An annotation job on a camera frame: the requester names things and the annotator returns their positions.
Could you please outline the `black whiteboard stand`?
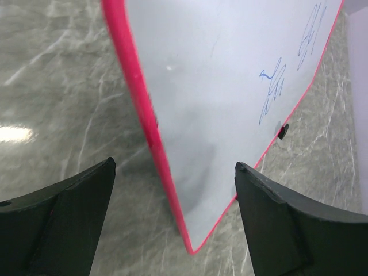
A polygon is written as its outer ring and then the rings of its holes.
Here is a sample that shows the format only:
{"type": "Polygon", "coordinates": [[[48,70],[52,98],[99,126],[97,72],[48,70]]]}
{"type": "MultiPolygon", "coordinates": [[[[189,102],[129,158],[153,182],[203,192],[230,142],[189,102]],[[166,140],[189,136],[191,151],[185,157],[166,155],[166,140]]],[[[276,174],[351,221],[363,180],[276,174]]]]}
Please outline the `black whiteboard stand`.
{"type": "Polygon", "coordinates": [[[285,125],[283,125],[283,126],[280,128],[280,130],[279,130],[279,132],[278,132],[278,134],[277,134],[277,137],[278,137],[280,140],[282,140],[282,139],[285,137],[285,135],[287,134],[288,129],[289,129],[289,124],[285,124],[285,125]]]}

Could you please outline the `pink framed whiteboard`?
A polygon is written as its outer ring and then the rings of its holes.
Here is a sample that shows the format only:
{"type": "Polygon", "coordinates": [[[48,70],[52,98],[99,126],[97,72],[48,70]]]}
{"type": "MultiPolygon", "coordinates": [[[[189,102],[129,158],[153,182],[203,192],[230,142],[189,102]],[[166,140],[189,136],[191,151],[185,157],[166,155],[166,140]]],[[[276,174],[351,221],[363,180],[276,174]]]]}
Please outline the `pink framed whiteboard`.
{"type": "Polygon", "coordinates": [[[102,1],[179,232],[196,254],[311,86],[342,1],[102,1]]]}

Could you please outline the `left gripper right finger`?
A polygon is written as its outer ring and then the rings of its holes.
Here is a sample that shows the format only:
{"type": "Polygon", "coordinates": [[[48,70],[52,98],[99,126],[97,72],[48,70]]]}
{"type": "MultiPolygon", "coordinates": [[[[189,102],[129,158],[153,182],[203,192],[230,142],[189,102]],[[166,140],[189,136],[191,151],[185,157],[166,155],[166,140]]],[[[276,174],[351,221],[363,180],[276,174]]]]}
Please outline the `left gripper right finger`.
{"type": "Polygon", "coordinates": [[[237,163],[255,275],[366,275],[367,216],[315,201],[237,163]]]}

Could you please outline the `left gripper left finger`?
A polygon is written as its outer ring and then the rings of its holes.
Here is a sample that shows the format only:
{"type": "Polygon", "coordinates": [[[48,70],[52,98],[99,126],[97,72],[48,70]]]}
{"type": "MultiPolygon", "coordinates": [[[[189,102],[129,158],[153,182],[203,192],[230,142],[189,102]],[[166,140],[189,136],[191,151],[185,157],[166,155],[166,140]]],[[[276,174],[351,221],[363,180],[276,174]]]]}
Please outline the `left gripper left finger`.
{"type": "Polygon", "coordinates": [[[89,275],[116,176],[113,158],[1,202],[1,275],[89,275]]]}

